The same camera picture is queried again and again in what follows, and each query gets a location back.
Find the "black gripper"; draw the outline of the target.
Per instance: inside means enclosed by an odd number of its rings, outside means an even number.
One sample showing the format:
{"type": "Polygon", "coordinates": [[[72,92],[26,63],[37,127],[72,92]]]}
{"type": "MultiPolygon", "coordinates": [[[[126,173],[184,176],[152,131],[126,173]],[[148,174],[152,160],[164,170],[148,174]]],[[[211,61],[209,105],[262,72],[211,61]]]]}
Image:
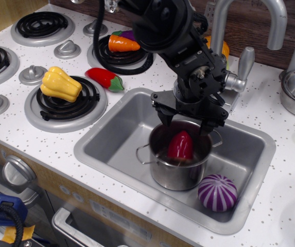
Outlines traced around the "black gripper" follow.
{"type": "Polygon", "coordinates": [[[154,92],[151,99],[161,123],[171,125],[180,114],[201,121],[199,135],[223,126],[228,112],[220,96],[225,89],[226,65],[207,47],[195,28],[177,34],[176,41],[160,57],[177,74],[173,91],[154,92]]]}

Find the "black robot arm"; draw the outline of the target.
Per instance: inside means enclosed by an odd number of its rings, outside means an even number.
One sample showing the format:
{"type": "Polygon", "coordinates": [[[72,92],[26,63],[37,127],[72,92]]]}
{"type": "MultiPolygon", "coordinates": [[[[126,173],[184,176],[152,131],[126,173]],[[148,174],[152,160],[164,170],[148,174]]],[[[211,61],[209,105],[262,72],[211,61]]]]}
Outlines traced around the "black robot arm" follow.
{"type": "Polygon", "coordinates": [[[118,6],[132,21],[141,48],[158,54],[177,75],[172,91],[151,94],[161,122],[169,126],[176,114],[196,119],[201,135],[224,126],[228,112],[220,94],[226,65],[194,27],[190,2],[119,1],[118,6]]]}

